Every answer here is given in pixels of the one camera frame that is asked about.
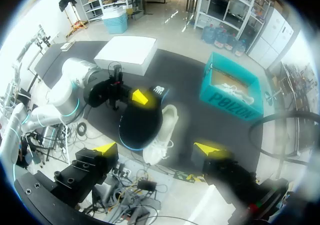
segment screw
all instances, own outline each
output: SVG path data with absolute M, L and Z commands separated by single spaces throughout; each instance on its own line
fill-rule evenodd
M 57 178 L 59 178 L 59 177 L 61 176 L 61 172 L 55 171 L 55 172 L 54 172 L 54 176 L 56 176 Z
M 74 178 L 69 177 L 68 180 L 66 181 L 68 184 L 72 184 L 75 181 Z

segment water bottle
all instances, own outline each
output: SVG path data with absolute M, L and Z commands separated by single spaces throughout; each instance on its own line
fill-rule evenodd
M 241 40 L 236 43 L 236 46 L 233 49 L 234 55 L 241 57 L 246 51 L 246 41 Z
M 228 34 L 228 39 L 227 39 L 226 43 L 224 44 L 225 49 L 232 51 L 235 44 L 237 43 L 235 36 L 236 36 L 235 34 Z
M 228 40 L 228 34 L 227 30 L 225 30 L 223 27 L 217 29 L 214 45 L 217 48 L 222 49 L 225 46 L 225 43 Z
M 215 41 L 215 28 L 212 27 L 212 24 L 207 25 L 203 28 L 201 39 L 204 40 L 207 44 L 213 44 Z

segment teal shoe box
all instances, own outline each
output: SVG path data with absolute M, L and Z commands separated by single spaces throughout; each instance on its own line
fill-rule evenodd
M 223 83 L 236 85 L 238 90 L 254 98 L 254 102 L 247 104 L 215 86 Z M 258 78 L 236 62 L 215 52 L 205 65 L 199 97 L 202 101 L 246 121 L 264 114 Z

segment black mat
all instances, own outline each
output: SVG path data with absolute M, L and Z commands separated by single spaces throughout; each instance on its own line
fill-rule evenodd
M 43 56 L 35 70 L 38 72 L 41 69 L 44 76 L 39 74 L 40 77 L 47 86 L 52 88 L 61 76 L 61 67 L 66 59 L 77 57 L 94 62 L 93 58 L 105 44 L 105 41 L 76 42 L 68 52 L 62 52 L 51 65 Z M 56 50 L 56 47 L 60 49 L 61 45 L 56 44 L 50 47 L 46 54 L 53 49 Z M 232 151 L 236 160 L 248 171 L 256 171 L 259 152 L 249 144 L 248 129 L 251 122 L 241 120 L 199 100 L 204 66 L 202 62 L 158 49 L 144 76 L 128 73 L 123 75 L 124 83 L 133 88 L 148 88 L 155 83 L 171 87 L 163 101 L 163 107 L 166 104 L 175 105 L 178 108 L 179 120 L 171 138 L 174 147 L 169 149 L 170 157 L 161 161 L 160 164 L 187 173 L 193 172 L 194 166 L 190 161 L 193 143 L 208 140 Z M 43 73 L 44 67 L 47 67 L 46 73 Z M 121 143 L 118 127 L 126 105 L 119 103 L 117 112 L 107 106 L 102 104 L 100 107 L 92 108 L 87 120 L 97 130 Z M 262 127 L 260 127 L 253 135 L 258 145 L 262 143 L 262 133 Z

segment shoe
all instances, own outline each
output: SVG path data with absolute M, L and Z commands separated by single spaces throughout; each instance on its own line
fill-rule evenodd
M 155 139 L 143 149 L 143 160 L 146 164 L 155 165 L 162 159 L 167 159 L 167 150 L 172 148 L 174 143 L 171 141 L 172 133 L 178 121 L 177 108 L 171 104 L 162 110 L 162 125 Z
M 242 101 L 244 101 L 246 104 L 251 105 L 255 102 L 255 99 L 251 96 L 248 96 L 247 94 L 245 94 L 243 91 L 238 90 L 237 87 L 235 85 L 228 85 L 226 83 L 221 84 L 221 85 L 215 85 L 218 89 L 232 95 L 235 96 L 237 99 L 240 99 Z

